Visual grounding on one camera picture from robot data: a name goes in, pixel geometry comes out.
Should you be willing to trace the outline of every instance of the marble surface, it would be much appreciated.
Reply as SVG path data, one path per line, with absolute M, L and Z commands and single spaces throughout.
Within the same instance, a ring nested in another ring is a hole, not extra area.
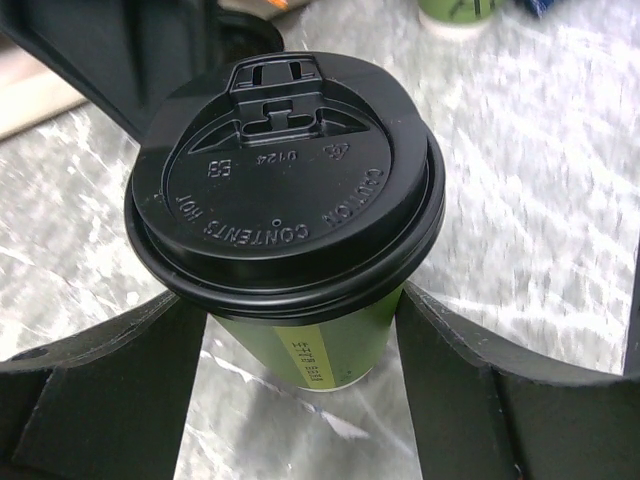
M 508 3 L 478 40 L 425 32 L 412 0 L 322 0 L 289 49 L 388 69 L 444 153 L 447 218 L 413 280 L 527 347 L 620 372 L 640 236 L 640 3 Z M 137 145 L 93 106 L 0 144 L 0 359 L 162 291 L 129 248 Z M 419 479 L 392 337 L 355 386 L 281 384 L 214 322 L 177 479 Z

